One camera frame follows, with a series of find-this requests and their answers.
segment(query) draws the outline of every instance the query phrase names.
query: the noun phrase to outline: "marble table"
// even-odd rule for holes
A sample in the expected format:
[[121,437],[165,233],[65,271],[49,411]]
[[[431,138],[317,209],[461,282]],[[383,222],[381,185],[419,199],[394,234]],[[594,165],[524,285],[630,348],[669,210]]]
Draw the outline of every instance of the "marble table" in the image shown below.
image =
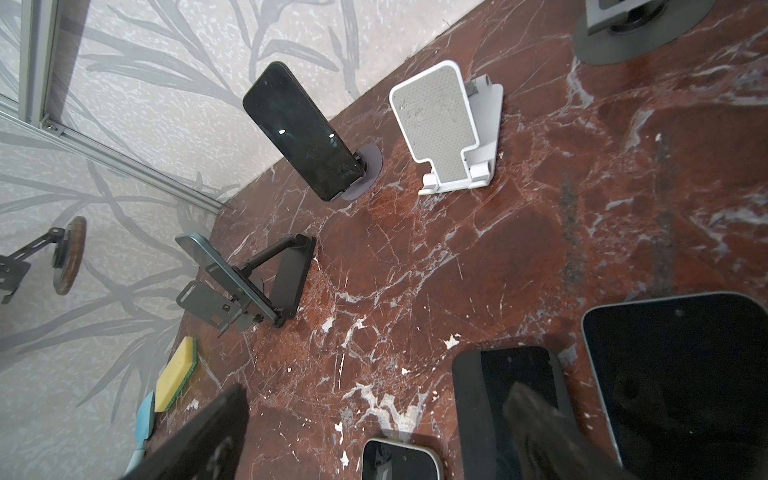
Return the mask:
[[[350,148],[384,153],[357,201],[323,203],[282,160],[229,202],[211,241],[231,263],[318,237],[301,310],[220,338],[185,317],[200,364],[152,447],[240,382],[239,478],[359,478],[377,435],[433,448],[462,478],[453,357],[535,344],[559,355],[581,431],[610,452],[586,310],[712,290],[768,300],[768,4],[720,1],[672,44],[607,67],[574,59],[583,11],[488,0],[338,115]],[[498,169],[489,187],[418,197],[427,166],[388,93],[446,58],[504,85]]]

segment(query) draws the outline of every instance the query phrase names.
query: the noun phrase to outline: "round stand base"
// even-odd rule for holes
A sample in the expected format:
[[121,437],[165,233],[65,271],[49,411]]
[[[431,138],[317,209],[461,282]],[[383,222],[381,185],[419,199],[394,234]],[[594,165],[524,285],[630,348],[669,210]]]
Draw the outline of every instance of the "round stand base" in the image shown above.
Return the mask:
[[341,198],[347,201],[355,200],[360,195],[364,194],[382,171],[382,165],[384,164],[384,157],[382,151],[374,144],[367,144],[361,147],[357,153],[360,155],[363,161],[366,162],[366,174],[352,184],[346,191],[341,194]]
[[587,35],[587,16],[573,34],[576,57],[590,65],[611,65],[635,58],[665,45],[701,22],[715,0],[669,0],[664,12],[647,24],[629,31],[606,28]]

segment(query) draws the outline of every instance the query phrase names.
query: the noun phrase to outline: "textured gray pad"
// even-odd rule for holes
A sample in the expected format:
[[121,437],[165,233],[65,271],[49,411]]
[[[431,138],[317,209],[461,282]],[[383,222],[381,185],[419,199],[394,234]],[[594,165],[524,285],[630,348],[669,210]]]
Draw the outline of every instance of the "textured gray pad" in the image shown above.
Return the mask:
[[467,177],[462,150],[477,141],[461,84],[446,65],[392,93],[392,108],[414,157],[432,160],[441,183]]

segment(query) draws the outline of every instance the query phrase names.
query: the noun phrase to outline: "wallpaper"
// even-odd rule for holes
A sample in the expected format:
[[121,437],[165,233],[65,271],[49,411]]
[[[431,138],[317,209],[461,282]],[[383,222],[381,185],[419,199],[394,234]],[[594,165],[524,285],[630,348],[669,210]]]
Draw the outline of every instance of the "wallpaper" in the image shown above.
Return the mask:
[[0,478],[118,478],[177,333],[176,295],[197,274],[174,237],[207,234],[213,216],[5,122],[0,253],[76,215],[88,235],[67,296],[49,245],[0,305]]
[[51,117],[223,199],[281,157],[241,104],[271,61],[330,118],[478,3],[68,0]]

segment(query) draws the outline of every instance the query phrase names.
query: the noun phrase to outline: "sponge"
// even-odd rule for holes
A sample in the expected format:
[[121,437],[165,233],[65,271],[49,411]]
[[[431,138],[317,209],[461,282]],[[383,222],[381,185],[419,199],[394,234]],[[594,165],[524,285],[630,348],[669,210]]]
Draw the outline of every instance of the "sponge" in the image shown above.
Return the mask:
[[165,412],[176,402],[196,365],[197,342],[191,336],[185,336],[157,379],[154,390],[155,412]]

